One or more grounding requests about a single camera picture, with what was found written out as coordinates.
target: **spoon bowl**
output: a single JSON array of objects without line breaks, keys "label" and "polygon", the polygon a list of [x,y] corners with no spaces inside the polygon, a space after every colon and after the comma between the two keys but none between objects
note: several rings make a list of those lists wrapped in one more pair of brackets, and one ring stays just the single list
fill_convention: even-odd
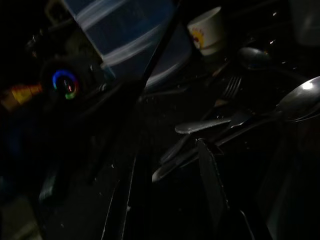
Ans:
[{"label": "spoon bowl", "polygon": [[275,112],[288,122],[301,120],[320,108],[320,76],[315,77],[281,99]]},{"label": "spoon bowl", "polygon": [[264,70],[271,67],[270,55],[257,48],[243,47],[238,51],[241,64],[248,70]]}]

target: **cup logo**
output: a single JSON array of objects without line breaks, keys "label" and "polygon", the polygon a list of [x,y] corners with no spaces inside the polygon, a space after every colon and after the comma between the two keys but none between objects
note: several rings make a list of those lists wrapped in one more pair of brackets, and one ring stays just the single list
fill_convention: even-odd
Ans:
[{"label": "cup logo", "polygon": [[197,49],[201,49],[204,47],[204,32],[201,29],[193,28],[191,31],[194,45]]}]

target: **spoon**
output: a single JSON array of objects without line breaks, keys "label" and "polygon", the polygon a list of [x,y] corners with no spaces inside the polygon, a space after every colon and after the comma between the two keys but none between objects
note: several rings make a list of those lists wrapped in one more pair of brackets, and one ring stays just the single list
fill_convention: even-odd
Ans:
[{"label": "spoon", "polygon": [[[259,122],[253,123],[238,132],[233,133],[226,138],[216,141],[216,137],[213,138],[217,146],[222,146],[225,143],[237,138],[238,136],[246,133],[247,131],[256,128],[257,126],[269,123],[275,120],[282,120],[285,122],[301,122],[304,120],[309,120],[311,118],[317,117],[320,114],[317,110],[320,108],[320,76],[315,77],[300,86],[296,87],[290,93],[288,93],[281,101],[278,103],[274,111],[265,114],[269,118],[263,119]],[[157,182],[163,179],[166,175],[172,172],[174,169],[178,168],[185,161],[191,158],[197,153],[197,148],[192,148],[189,151],[183,153],[180,156],[166,162],[160,168],[158,168],[152,175],[152,182]]]},{"label": "spoon", "polygon": [[248,70],[266,70],[272,69],[278,73],[284,74],[290,78],[304,83],[308,79],[305,76],[292,71],[278,68],[272,65],[272,58],[266,52],[253,47],[243,47],[238,51],[238,57],[241,64]]},{"label": "spoon", "polygon": [[[285,122],[303,121],[314,114],[320,108],[320,76],[315,77],[294,90],[289,92],[278,103],[275,110],[263,114],[269,117],[279,117]],[[230,121],[230,118],[214,119],[205,122],[183,123],[175,127],[176,132],[180,134],[188,134],[197,132],[206,128],[224,124]]]}]

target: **metal spoon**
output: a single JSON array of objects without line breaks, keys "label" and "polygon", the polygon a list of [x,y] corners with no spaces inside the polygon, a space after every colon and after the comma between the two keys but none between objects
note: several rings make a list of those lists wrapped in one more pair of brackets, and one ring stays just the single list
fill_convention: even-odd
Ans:
[{"label": "metal spoon", "polygon": [[[279,104],[276,106],[275,110],[266,114],[269,118],[263,119],[259,122],[253,123],[236,133],[233,133],[230,136],[216,142],[217,146],[221,146],[230,140],[246,133],[247,131],[261,126],[265,123],[269,123],[275,120],[283,120],[285,122],[301,122],[304,120],[309,120],[313,117],[318,116],[315,114],[320,108],[320,76],[315,77],[305,83],[301,84],[289,94],[287,94]],[[172,161],[167,162],[161,166],[158,170],[152,175],[152,182],[157,182],[164,178],[167,174],[173,171],[178,166],[182,165],[190,157],[197,153],[196,148],[192,148],[186,153],[176,157]]]},{"label": "metal spoon", "polygon": [[273,66],[271,56],[267,52],[257,48],[243,47],[238,51],[238,57],[241,64],[248,70],[272,69],[274,71],[277,71],[278,73],[296,79],[301,83],[308,80],[308,78],[306,78],[305,76],[301,76],[296,72]]}]

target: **paper cup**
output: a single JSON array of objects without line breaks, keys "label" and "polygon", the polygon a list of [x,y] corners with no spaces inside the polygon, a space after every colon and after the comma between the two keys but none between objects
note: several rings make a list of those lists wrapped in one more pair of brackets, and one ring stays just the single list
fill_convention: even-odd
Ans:
[{"label": "paper cup", "polygon": [[225,46],[226,34],[220,6],[197,16],[187,27],[195,47],[204,56],[214,54]]}]

